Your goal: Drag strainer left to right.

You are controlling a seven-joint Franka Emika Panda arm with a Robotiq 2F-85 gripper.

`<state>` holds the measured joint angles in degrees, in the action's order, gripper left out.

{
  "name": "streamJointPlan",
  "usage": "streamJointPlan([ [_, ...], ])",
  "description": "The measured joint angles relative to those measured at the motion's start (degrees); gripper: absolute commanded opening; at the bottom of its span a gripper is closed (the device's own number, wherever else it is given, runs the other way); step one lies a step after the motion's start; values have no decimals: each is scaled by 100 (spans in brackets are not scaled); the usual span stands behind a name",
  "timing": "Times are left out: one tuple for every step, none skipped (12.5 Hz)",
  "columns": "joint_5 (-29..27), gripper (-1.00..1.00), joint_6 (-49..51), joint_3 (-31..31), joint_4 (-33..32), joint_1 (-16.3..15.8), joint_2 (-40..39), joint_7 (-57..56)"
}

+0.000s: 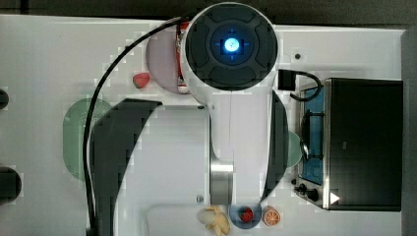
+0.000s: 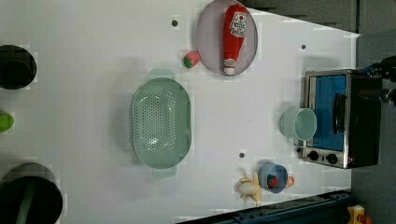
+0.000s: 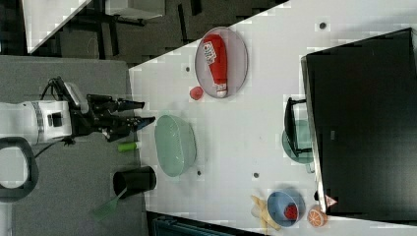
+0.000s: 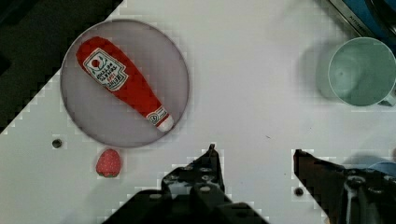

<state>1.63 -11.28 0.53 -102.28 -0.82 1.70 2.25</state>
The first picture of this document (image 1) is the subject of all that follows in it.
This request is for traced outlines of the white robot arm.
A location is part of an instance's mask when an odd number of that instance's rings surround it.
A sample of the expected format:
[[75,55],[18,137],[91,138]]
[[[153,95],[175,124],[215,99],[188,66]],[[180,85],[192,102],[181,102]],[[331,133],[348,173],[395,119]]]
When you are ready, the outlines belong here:
[[89,143],[98,236],[199,235],[198,217],[259,209],[287,162],[278,38],[255,8],[203,9],[180,41],[187,105],[127,98]]

